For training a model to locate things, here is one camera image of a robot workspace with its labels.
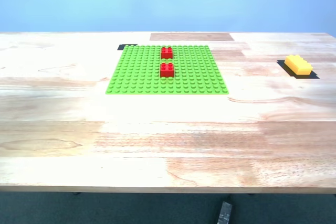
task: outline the light wood panel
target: light wood panel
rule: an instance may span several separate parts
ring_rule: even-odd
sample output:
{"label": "light wood panel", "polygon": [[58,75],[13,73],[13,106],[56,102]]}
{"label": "light wood panel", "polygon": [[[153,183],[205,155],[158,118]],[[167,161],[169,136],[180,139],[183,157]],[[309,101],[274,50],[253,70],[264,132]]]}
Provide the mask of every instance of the light wood panel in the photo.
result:
{"label": "light wood panel", "polygon": [[[119,44],[209,45],[230,94],[105,95]],[[0,190],[336,193],[335,52],[327,34],[2,33]]]}

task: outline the green baseplate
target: green baseplate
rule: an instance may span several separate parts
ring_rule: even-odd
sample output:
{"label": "green baseplate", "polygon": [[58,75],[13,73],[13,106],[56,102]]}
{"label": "green baseplate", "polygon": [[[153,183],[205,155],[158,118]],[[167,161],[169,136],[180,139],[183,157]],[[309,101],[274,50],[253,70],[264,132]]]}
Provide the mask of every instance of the green baseplate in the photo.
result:
{"label": "green baseplate", "polygon": [[[171,46],[173,59],[161,59],[165,46],[125,46],[106,94],[228,94],[208,46]],[[160,78],[160,64],[174,63],[175,77]]]}

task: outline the wooden table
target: wooden table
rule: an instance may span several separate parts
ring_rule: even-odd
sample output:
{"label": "wooden table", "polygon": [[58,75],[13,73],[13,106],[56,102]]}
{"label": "wooden table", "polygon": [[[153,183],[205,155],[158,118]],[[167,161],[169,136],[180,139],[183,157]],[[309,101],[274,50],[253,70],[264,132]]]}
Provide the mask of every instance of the wooden table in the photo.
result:
{"label": "wooden table", "polygon": [[[119,44],[209,45],[230,94],[105,95]],[[0,34],[0,190],[336,193],[335,121],[328,34]]]}

